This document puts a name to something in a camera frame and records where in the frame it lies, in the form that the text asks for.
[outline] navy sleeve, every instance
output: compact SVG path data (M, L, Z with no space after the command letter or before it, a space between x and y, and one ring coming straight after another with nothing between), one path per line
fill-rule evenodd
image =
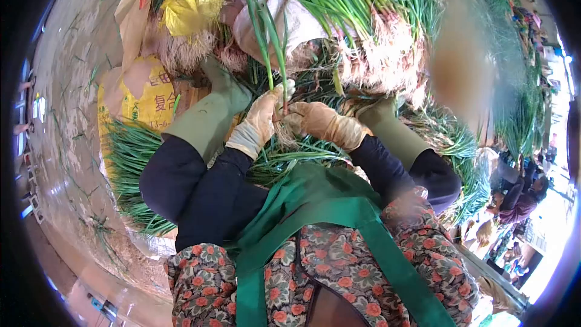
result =
M365 171L371 186L379 193L384 204L415 186L402 162L390 154L375 136L366 135L359 148L349 153L349 156L353 165L360 166Z
M236 218L236 197L244 185L252 159L226 148L200 179L188 207L178 220L176 250L200 243L222 245Z
M524 185L525 179L519 177L517 179L517 182L514 184L514 186L512 186L512 188L508 191L508 193L504 197L504 200L498 207L498 210L499 211L512 210L514 208L514 205L516 205L518 198L520 197L520 194L522 193Z

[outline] boot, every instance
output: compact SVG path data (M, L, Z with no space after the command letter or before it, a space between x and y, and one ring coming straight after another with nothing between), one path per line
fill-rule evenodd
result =
M208 164L222 147L234 115L251 102L251 92L238 84L214 57L207 57L201 68L212 83L212 92L176 118L164 134L190 143Z
M396 103L396 98L386 98L358 114L358 118L410 171L415 159L430 146L396 118Z

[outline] vendor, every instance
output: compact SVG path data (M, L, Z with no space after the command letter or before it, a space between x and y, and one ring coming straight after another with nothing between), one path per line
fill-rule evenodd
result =
M403 136L403 165L384 147L384 137L401 134L379 129L396 124L391 105L359 117L379 137L322 103L290 105L289 120L344 149L371 185L344 168L307 163L267 191L246 183L245 174L274 134L282 88L252 104L208 169L250 95L214 59L202 69L212 93L166 129L140 180L147 205L179 229L179 252L166 265L174 325L470 323L478 287L435 217L426 187L404 168L405 162L414 168L422 155L438 167L441 158L418 139L404 151L409 138ZM418 183L432 172L425 171L430 164L421 166Z
M488 212L498 217L501 223L517 223L525 220L547 197L549 186L545 175L534 179L537 174L537 165L532 160L527 169L519 171L509 167L506 163L498 162L498 176L505 181L508 192L494 194L496 205L489 207Z

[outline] concrete floor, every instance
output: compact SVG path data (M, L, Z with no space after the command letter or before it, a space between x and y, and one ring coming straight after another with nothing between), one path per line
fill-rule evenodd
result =
M163 260L146 258L133 246L99 172L97 86L90 79L93 72L98 79L110 68L109 62L113 67L121 63L123 51L113 18L118 2L56 0L37 46L34 91L47 99L47 116L43 124L34 120L30 147L38 165L38 200L45 216L41 229L79 283L96 297L119 303L124 320L171 325ZM94 218L106 218L111 233L97 235ZM111 258L99 236L121 261Z

